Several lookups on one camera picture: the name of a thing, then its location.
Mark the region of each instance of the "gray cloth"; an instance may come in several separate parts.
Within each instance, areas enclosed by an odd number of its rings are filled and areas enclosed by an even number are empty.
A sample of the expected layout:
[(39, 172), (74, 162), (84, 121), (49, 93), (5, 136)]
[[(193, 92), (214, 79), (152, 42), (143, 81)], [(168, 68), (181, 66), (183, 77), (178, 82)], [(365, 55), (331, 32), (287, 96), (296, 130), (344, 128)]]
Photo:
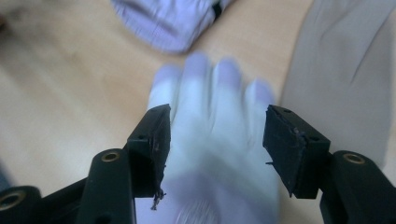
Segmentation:
[(316, 0), (293, 54), (282, 106), (382, 166), (391, 125), (394, 0)]

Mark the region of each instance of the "glove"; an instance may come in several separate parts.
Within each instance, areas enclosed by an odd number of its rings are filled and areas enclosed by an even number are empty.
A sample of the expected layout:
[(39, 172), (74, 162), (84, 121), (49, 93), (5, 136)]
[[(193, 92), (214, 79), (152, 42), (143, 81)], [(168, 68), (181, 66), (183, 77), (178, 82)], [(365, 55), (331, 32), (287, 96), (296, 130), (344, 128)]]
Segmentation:
[(137, 37), (155, 49), (187, 51), (233, 0), (112, 0)]
[(277, 223), (277, 174), (262, 137), (274, 102), (266, 83), (245, 93), (234, 60), (214, 69), (201, 52), (184, 69), (168, 64), (154, 78), (148, 109), (171, 106), (172, 140), (164, 199), (136, 199), (139, 223)]

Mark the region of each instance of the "wooden surface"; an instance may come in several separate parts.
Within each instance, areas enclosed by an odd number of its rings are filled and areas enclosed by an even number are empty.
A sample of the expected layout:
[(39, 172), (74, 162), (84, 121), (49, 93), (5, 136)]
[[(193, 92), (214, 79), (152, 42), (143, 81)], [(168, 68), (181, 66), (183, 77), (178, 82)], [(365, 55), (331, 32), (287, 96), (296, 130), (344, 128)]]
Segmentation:
[[(192, 50), (214, 62), (235, 57), (246, 82), (267, 79), (279, 99), (311, 2), (236, 1)], [(0, 13), (8, 22), (0, 33), (0, 164), (14, 184), (43, 195), (85, 177), (99, 151), (123, 147), (155, 71), (186, 56), (140, 42), (107, 0), (6, 0)], [(322, 222), (318, 201), (281, 192), (281, 223)]]

